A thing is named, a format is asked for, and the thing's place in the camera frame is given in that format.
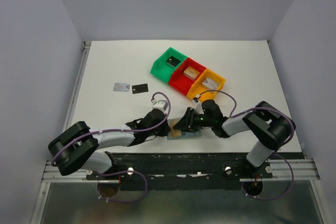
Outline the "grey-green card holder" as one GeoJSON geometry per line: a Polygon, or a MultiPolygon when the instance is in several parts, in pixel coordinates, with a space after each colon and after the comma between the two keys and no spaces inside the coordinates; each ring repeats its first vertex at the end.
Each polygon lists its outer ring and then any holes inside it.
{"type": "Polygon", "coordinates": [[[174,130],[173,126],[180,120],[181,118],[174,118],[169,119],[168,125],[170,127],[170,131],[167,135],[167,140],[181,140],[181,139],[189,139],[189,138],[196,138],[201,136],[201,131],[198,130],[197,132],[184,132],[181,130],[174,130]]]}

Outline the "tan gold credit card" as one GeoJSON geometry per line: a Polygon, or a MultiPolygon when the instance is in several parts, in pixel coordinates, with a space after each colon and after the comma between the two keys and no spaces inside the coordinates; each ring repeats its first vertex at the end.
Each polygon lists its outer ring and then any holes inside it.
{"type": "Polygon", "coordinates": [[[169,121],[169,126],[171,128],[171,131],[170,131],[170,138],[173,139],[173,138],[178,138],[178,137],[181,137],[182,136],[182,131],[181,130],[175,130],[173,129],[173,127],[179,122],[179,118],[177,119],[171,119],[169,121]]]}

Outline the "black credit card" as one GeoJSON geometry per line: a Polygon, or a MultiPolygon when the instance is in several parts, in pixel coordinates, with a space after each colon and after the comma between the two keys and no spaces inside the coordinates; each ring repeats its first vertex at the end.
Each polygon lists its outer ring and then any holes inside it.
{"type": "Polygon", "coordinates": [[[145,93],[145,92],[148,92],[148,91],[149,91],[149,88],[148,88],[147,83],[137,84],[137,85],[132,86],[132,94],[145,93]]]}

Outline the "silver VIP credit card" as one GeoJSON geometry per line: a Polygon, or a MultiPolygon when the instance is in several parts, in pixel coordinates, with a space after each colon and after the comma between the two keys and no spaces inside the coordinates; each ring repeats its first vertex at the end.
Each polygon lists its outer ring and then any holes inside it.
{"type": "Polygon", "coordinates": [[[115,83],[113,87],[114,92],[129,92],[130,84],[129,83],[115,83]]]}

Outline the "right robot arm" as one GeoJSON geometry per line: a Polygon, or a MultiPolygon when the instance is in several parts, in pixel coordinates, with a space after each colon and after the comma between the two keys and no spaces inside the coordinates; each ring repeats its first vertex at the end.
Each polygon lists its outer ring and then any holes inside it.
{"type": "Polygon", "coordinates": [[[255,107],[231,117],[223,116],[214,100],[202,102],[203,113],[187,108],[184,116],[173,126],[174,130],[196,132],[202,127],[210,128],[219,138],[251,131],[257,143],[241,165],[242,173],[249,178],[260,172],[260,166],[294,135],[296,125],[292,119],[265,101],[255,107]]]}

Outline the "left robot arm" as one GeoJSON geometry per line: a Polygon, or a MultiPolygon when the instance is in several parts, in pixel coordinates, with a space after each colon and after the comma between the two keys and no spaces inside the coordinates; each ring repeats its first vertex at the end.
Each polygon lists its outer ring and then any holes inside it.
{"type": "Polygon", "coordinates": [[[107,153],[100,155],[97,150],[130,147],[144,143],[150,136],[167,136],[170,131],[168,115],[152,109],[144,118],[128,122],[119,129],[96,131],[79,121],[49,143],[51,165],[67,176],[88,164],[89,169],[97,171],[104,179],[112,179],[117,171],[112,157],[107,153]]]}

